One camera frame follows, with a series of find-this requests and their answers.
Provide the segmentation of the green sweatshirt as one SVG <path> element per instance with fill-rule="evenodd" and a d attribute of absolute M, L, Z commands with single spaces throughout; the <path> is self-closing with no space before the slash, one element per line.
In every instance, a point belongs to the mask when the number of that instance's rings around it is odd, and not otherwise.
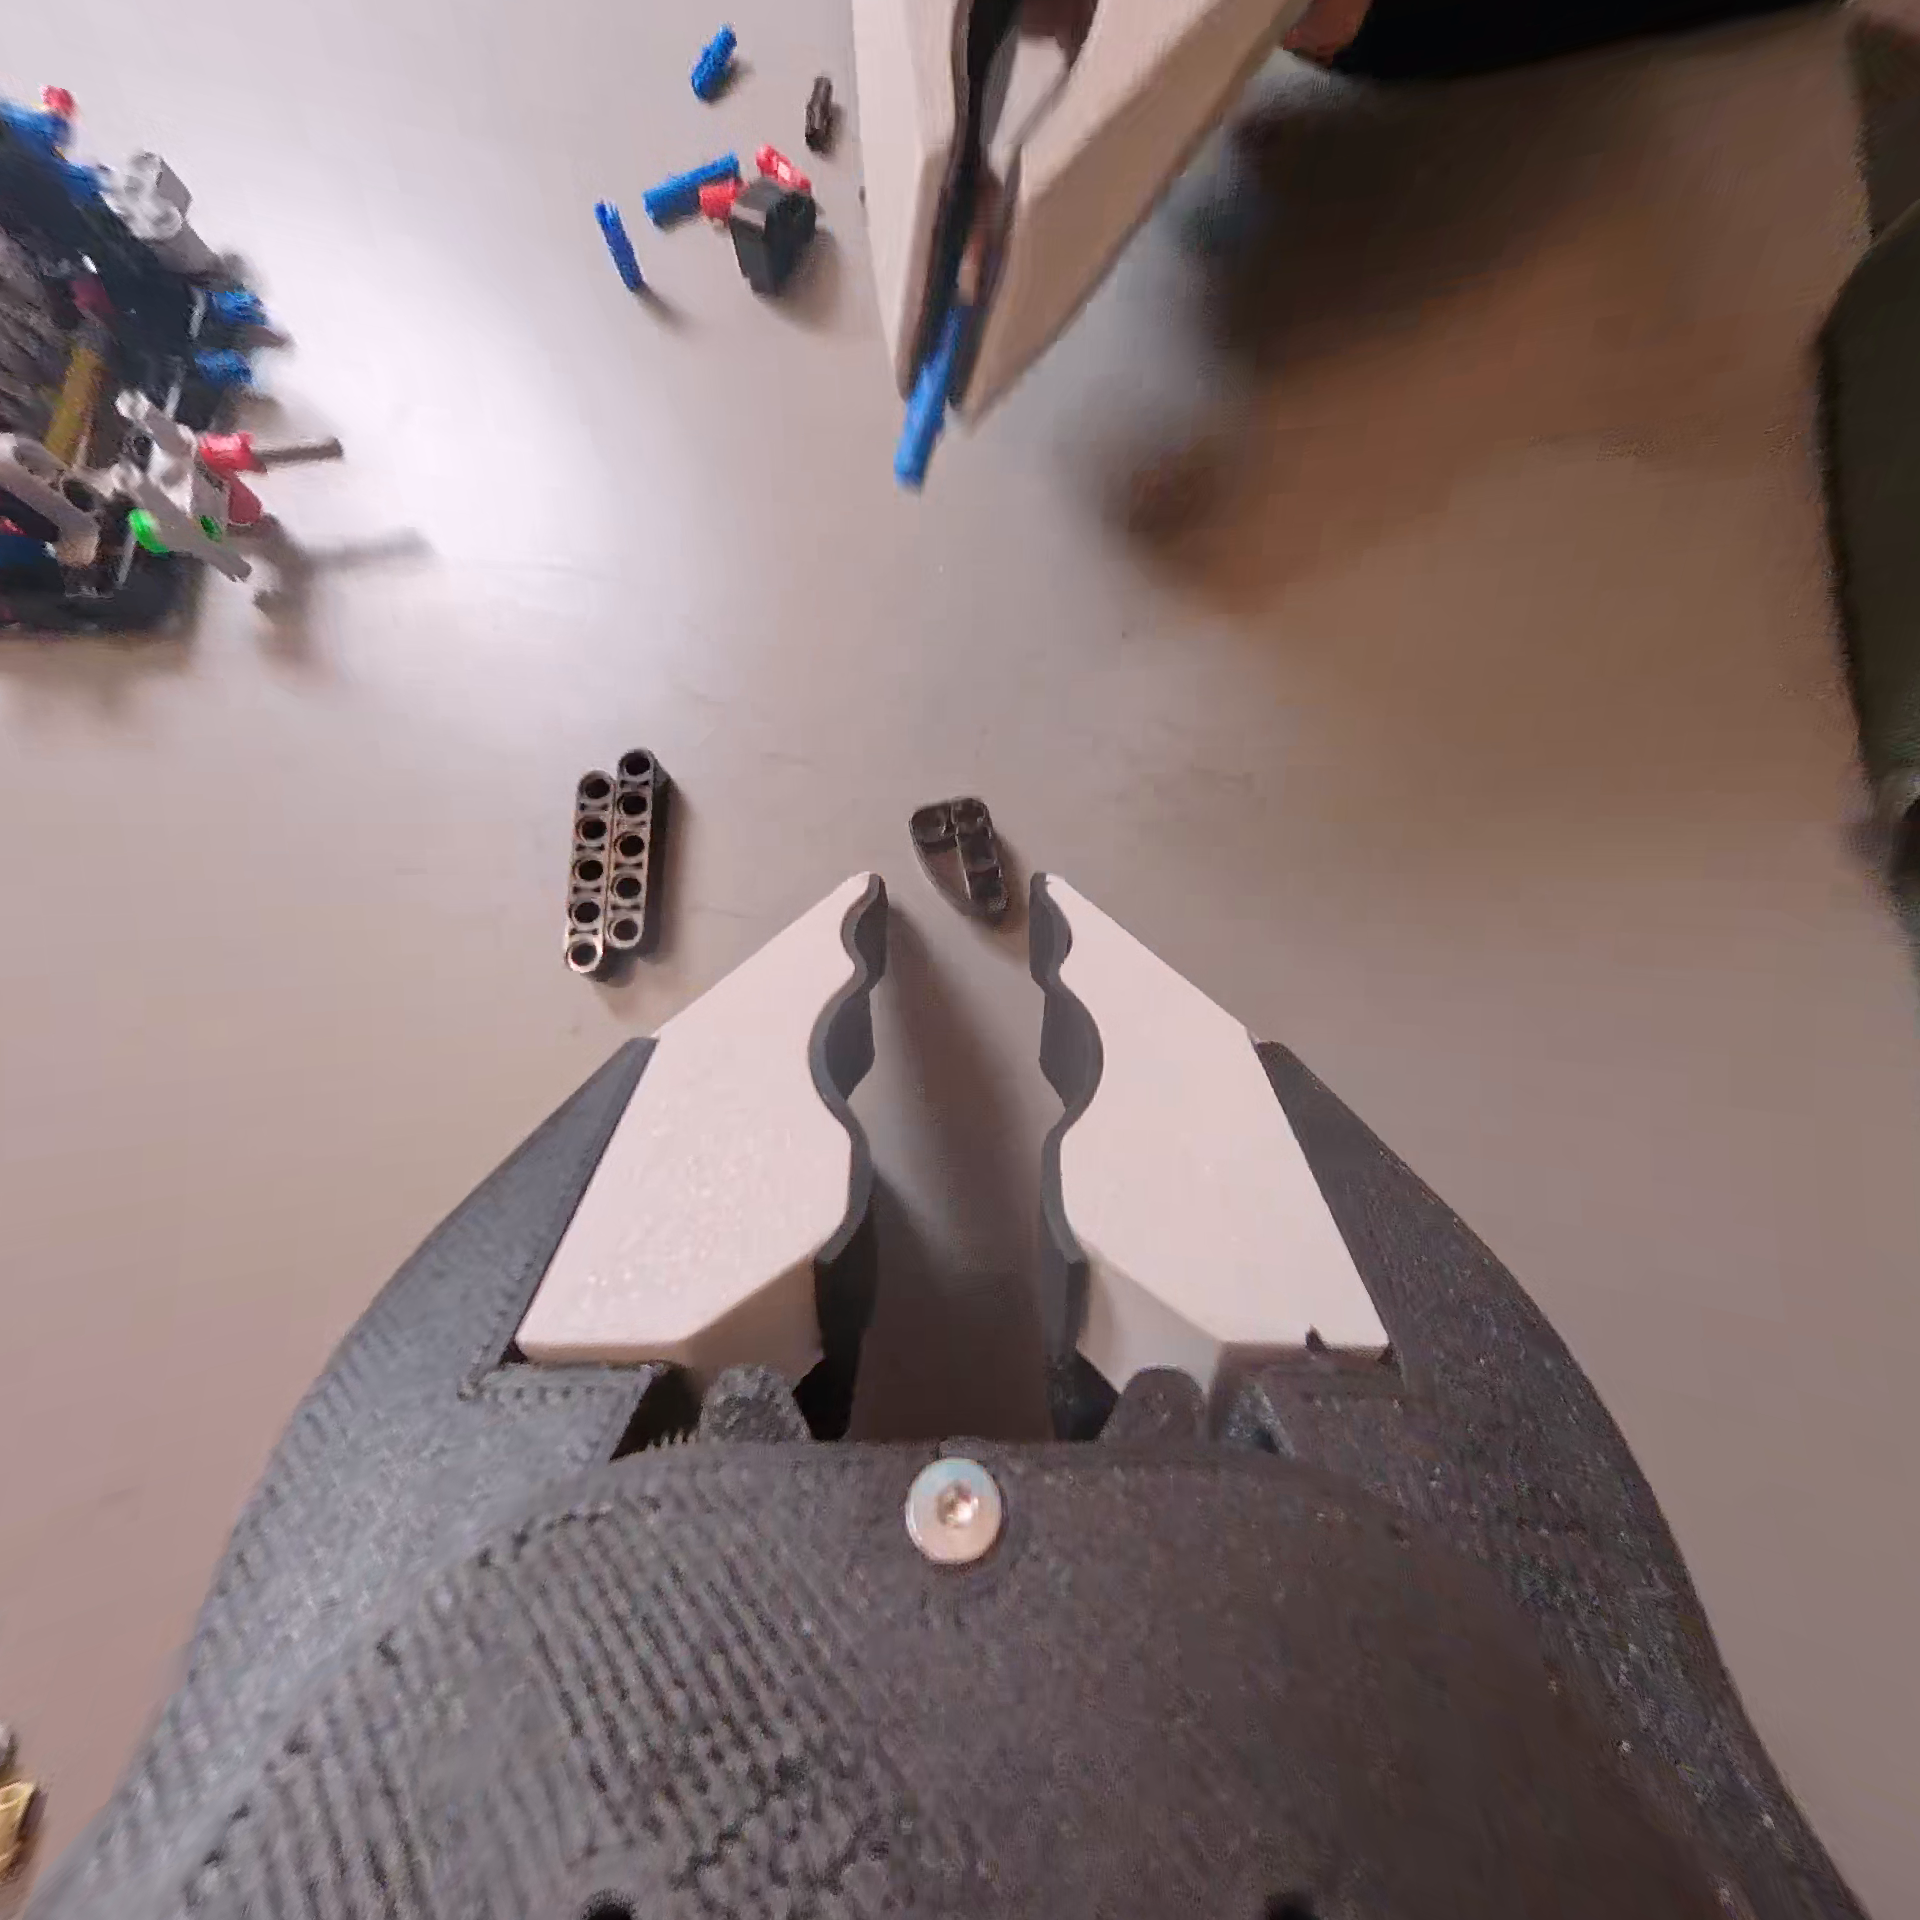
<path fill-rule="evenodd" d="M 1867 240 L 1819 333 L 1836 621 L 1867 787 L 1862 844 L 1918 939 L 1918 11 L 1850 3 Z"/>

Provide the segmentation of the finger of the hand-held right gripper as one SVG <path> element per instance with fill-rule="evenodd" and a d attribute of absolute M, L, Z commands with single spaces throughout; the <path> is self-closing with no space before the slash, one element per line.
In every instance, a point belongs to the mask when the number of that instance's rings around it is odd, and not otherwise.
<path fill-rule="evenodd" d="M 1053 345 L 1307 2 L 1022 7 L 984 111 L 956 408 L 984 420 Z"/>
<path fill-rule="evenodd" d="M 898 393 L 917 382 L 968 106 L 973 2 L 854 2 L 873 286 Z"/>

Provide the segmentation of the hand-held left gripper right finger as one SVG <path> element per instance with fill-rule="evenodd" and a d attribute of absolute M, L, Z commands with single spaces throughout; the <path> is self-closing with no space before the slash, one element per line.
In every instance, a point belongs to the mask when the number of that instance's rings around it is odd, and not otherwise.
<path fill-rule="evenodd" d="M 1031 880 L 1041 1209 L 1068 1357 L 1114 1391 L 1391 1350 L 1247 1024 L 1063 874 Z"/>

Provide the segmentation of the black double lego beam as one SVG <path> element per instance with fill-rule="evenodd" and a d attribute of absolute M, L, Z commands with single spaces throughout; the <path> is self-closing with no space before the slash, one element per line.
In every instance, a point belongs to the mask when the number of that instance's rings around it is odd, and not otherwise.
<path fill-rule="evenodd" d="M 672 781 L 649 747 L 574 784 L 563 939 L 571 973 L 618 981 L 656 951 L 671 801 Z"/>

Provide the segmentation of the lego car chassis assembly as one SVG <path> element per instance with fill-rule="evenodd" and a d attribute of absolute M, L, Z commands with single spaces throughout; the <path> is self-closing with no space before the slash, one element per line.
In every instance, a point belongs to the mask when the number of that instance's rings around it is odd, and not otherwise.
<path fill-rule="evenodd" d="M 2 100 L 2 632 L 138 637 L 205 578 L 283 603 L 307 555 L 259 493 L 332 438 L 249 430 L 284 344 L 178 172 L 75 149 L 73 95 Z"/>

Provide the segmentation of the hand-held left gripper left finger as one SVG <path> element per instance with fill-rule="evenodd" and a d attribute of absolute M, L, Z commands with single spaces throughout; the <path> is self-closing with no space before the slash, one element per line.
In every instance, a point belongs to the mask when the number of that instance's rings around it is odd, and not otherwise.
<path fill-rule="evenodd" d="M 525 1359 L 701 1387 L 740 1366 L 794 1387 L 827 1359 L 820 1272 L 873 1189 L 850 1095 L 886 906 L 854 873 L 660 1027 L 517 1331 Z"/>

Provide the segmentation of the black curved lego piece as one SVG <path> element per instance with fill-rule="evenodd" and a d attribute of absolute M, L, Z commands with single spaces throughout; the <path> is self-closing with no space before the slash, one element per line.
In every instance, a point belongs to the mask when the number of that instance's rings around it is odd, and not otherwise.
<path fill-rule="evenodd" d="M 819 203 L 805 188 L 774 177 L 746 182 L 733 201 L 728 231 L 735 261 L 758 297 L 778 297 L 800 268 L 819 228 Z"/>

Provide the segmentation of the black rounded lego beam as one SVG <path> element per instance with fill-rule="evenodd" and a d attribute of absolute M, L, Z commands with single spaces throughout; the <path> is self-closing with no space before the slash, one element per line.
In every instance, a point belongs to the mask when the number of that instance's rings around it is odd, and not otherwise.
<path fill-rule="evenodd" d="M 988 924 L 1006 917 L 1003 846 L 984 797 L 943 797 L 912 808 L 908 838 L 924 874 L 947 904 Z"/>

